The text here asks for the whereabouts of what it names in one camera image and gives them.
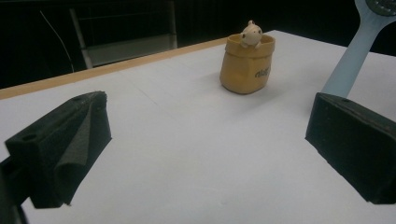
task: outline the thin wire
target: thin wire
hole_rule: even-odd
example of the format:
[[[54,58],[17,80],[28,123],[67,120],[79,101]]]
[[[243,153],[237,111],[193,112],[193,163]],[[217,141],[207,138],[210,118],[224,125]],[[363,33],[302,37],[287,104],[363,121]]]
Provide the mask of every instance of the thin wire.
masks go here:
[[[47,22],[47,24],[49,25],[49,27],[52,29],[53,33],[56,34],[56,36],[58,36],[59,40],[61,41],[62,46],[64,46],[64,52],[66,52],[67,58],[69,59],[70,65],[72,67],[72,72],[74,73],[74,66],[72,63],[72,59],[70,58],[69,52],[67,51],[66,46],[64,45],[64,42],[62,41],[61,37],[58,35],[58,33],[56,32],[56,30],[52,27],[52,25],[50,24],[50,22],[47,20],[46,16],[44,16],[44,13],[40,10],[41,16],[43,16],[44,20]]]

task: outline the table surface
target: table surface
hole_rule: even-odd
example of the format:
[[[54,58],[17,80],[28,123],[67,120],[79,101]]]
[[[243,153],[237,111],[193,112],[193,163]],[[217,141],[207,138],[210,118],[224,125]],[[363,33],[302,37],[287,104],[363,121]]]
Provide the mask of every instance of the table surface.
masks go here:
[[[112,141],[71,206],[27,200],[30,223],[394,223],[396,205],[364,201],[304,140],[345,48],[267,34],[272,71],[249,95],[219,83],[225,39],[1,90],[3,142],[76,95],[108,96]],[[348,98],[396,120],[394,64],[369,53]]]

